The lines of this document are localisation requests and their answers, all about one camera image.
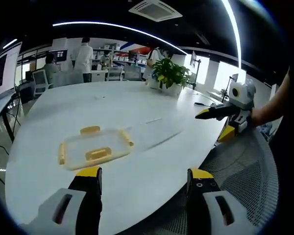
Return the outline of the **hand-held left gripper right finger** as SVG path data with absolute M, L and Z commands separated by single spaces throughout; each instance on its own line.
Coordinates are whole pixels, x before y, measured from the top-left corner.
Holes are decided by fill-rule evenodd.
M 186 187 L 189 235 L 256 235 L 246 208 L 229 192 L 221 190 L 213 175 L 189 168 Z

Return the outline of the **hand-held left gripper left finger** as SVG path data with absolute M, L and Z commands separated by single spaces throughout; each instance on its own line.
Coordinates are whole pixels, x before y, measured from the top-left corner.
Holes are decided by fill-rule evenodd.
M 38 215 L 21 224 L 27 235 L 97 235 L 102 211 L 102 168 L 80 170 L 68 188 L 46 199 Z

